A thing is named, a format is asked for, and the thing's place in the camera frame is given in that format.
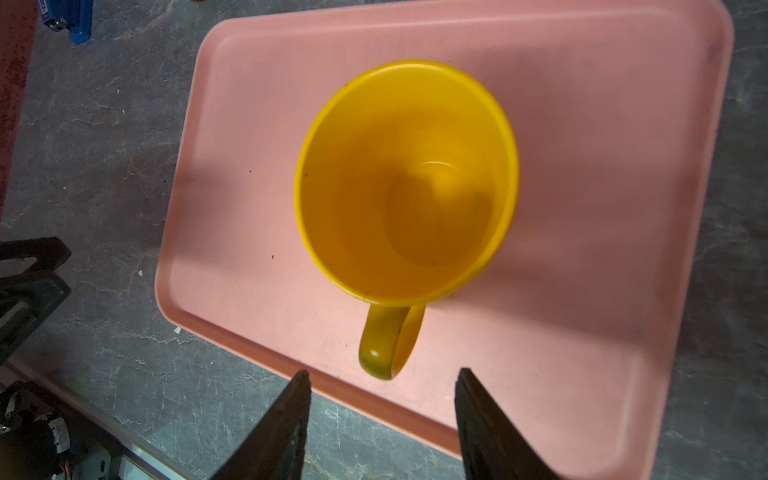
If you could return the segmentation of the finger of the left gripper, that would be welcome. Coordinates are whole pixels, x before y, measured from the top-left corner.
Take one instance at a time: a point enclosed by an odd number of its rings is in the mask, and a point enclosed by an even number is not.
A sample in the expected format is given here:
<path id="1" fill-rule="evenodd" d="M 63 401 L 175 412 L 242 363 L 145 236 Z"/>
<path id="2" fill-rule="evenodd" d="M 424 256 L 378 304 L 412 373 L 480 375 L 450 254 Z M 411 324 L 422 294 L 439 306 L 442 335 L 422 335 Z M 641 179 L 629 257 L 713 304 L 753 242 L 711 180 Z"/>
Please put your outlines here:
<path id="1" fill-rule="evenodd" d="M 71 257 L 71 250 L 57 237 L 3 241 L 1 243 L 1 261 L 34 260 L 19 275 L 37 273 L 55 273 Z"/>
<path id="2" fill-rule="evenodd" d="M 71 289 L 54 272 L 31 272 L 1 278 L 1 362 L 66 300 Z"/>

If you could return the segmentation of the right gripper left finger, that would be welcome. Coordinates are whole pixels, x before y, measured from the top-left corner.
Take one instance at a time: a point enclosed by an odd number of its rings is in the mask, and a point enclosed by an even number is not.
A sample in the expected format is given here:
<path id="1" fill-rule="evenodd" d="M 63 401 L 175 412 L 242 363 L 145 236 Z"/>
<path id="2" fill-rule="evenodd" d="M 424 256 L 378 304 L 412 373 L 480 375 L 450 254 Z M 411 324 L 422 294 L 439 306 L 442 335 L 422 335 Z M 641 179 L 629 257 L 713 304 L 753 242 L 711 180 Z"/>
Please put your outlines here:
<path id="1" fill-rule="evenodd" d="M 300 370 L 212 479 L 300 479 L 310 406 L 309 372 Z"/>

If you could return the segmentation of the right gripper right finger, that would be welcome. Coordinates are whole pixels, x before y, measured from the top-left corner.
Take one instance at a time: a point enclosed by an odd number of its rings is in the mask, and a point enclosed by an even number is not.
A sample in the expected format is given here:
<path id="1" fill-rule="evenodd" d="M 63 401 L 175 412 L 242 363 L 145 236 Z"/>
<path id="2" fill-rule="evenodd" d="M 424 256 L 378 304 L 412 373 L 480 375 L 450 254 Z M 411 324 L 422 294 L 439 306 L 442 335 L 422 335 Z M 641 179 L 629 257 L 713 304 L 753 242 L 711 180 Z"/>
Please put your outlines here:
<path id="1" fill-rule="evenodd" d="M 458 436 L 468 479 L 556 479 L 471 369 L 455 385 Z"/>

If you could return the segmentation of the pink plastic tray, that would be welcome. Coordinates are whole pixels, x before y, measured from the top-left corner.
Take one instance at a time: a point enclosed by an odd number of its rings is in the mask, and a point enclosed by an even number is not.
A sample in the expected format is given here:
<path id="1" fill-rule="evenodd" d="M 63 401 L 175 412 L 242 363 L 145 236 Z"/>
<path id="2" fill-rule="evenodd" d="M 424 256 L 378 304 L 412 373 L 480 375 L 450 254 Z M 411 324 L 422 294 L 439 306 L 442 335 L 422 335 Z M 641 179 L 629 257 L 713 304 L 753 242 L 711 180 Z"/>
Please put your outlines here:
<path id="1" fill-rule="evenodd" d="M 155 277 L 163 315 L 452 455 L 479 378 L 570 479 L 653 467 L 733 49 L 719 1 L 412 1 L 226 20 L 196 61 Z M 509 233 L 434 304 L 392 381 L 366 305 L 303 246 L 302 141 L 355 76 L 406 59 L 471 74 L 511 121 Z"/>

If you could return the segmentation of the yellow mug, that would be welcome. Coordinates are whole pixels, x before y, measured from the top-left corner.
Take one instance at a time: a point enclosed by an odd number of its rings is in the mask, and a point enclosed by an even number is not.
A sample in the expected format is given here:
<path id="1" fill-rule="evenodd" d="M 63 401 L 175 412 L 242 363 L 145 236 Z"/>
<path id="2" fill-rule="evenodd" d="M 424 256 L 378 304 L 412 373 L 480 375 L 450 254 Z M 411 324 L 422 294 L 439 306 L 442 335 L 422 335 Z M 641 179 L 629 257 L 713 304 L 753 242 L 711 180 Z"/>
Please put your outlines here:
<path id="1" fill-rule="evenodd" d="M 298 158 L 296 220 L 319 270 L 369 307 L 358 352 L 369 375 L 395 378 L 427 306 L 490 262 L 519 180 L 506 114 L 450 65 L 377 67 L 320 110 Z"/>

